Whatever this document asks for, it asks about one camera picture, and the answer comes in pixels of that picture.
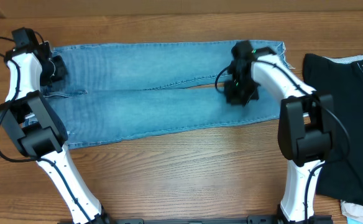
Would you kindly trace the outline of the light blue denim jeans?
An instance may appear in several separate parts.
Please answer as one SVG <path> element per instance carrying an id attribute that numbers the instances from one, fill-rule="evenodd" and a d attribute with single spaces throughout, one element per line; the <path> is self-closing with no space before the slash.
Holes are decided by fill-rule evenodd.
<path id="1" fill-rule="evenodd" d="M 230 79 L 235 41 L 89 44 L 57 47 L 68 70 L 42 88 L 63 121 L 71 149 L 194 129 L 276 119 L 279 104 L 259 99 L 233 106 L 214 89 Z"/>

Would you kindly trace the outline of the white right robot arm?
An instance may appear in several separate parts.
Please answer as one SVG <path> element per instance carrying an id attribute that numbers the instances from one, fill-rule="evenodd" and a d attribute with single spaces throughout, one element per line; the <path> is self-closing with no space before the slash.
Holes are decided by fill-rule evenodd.
<path id="1" fill-rule="evenodd" d="M 321 168 L 334 148 L 333 97 L 319 94 L 281 62 L 270 47 L 254 49 L 248 40 L 231 50 L 224 84 L 226 101 L 245 106 L 267 90 L 280 104 L 278 146 L 287 160 L 285 192 L 276 215 L 251 215 L 248 223 L 332 223 L 330 215 L 314 213 L 313 200 Z"/>

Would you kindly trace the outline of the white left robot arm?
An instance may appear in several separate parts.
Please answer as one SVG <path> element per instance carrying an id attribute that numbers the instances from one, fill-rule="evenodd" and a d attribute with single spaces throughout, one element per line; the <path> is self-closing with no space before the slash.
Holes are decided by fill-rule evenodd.
<path id="1" fill-rule="evenodd" d="M 23 156 L 22 162 L 36 162 L 47 173 L 73 223 L 112 223 L 74 165 L 66 128 L 40 91 L 67 75 L 63 59 L 53 56 L 49 42 L 30 28 L 12 31 L 11 40 L 15 47 L 3 56 L 11 79 L 0 105 L 0 128 Z"/>

